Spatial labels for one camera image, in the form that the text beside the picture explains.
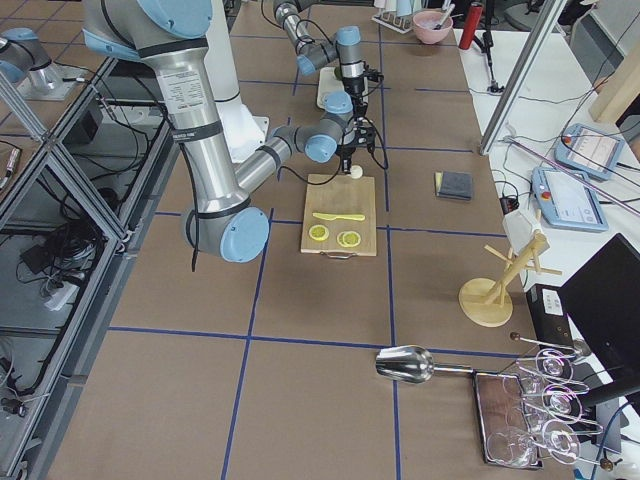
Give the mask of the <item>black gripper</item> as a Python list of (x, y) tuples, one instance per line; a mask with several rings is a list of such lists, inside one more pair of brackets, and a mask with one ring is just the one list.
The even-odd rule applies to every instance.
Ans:
[(370, 67), (342, 68), (342, 84), (351, 99), (356, 118), (364, 118), (367, 113), (368, 81), (381, 84), (384, 81), (384, 74)]
[(365, 148), (370, 154), (376, 150), (376, 127), (366, 117), (356, 118), (348, 127), (346, 135), (338, 143), (337, 155), (341, 159), (344, 174), (351, 173), (351, 156), (357, 148)]

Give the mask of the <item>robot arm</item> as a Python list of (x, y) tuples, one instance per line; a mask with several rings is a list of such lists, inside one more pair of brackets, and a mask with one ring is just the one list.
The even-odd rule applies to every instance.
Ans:
[(276, 1), (274, 18), (296, 47), (298, 69), (313, 73), (339, 63), (343, 88), (326, 97), (321, 119), (309, 126), (281, 127), (240, 165), (232, 162), (224, 127), (205, 67), (207, 30), (214, 18), (208, 1), (86, 1), (86, 46), (102, 55), (141, 62), (160, 86), (173, 140), (188, 164), (193, 206), (182, 216), (183, 235), (193, 252), (244, 263), (259, 255), (269, 221), (252, 206), (251, 195), (294, 154), (329, 161), (356, 141), (363, 116), (365, 80), (371, 76), (361, 53), (357, 26), (331, 39), (307, 34), (300, 14), (307, 1)]
[(292, 42), (302, 75), (311, 75), (338, 61), (343, 89), (351, 98), (355, 117), (364, 118), (368, 109), (368, 83), (379, 83), (384, 76), (365, 61), (358, 26), (340, 27), (324, 40), (312, 37), (306, 27), (308, 21), (301, 14), (314, 4), (316, 1), (274, 1), (274, 20)]

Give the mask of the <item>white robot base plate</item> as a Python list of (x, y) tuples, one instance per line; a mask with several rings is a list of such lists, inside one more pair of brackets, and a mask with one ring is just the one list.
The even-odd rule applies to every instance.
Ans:
[(266, 140), (269, 118), (254, 116), (246, 105), (219, 105), (223, 133), (233, 163), (243, 163)]

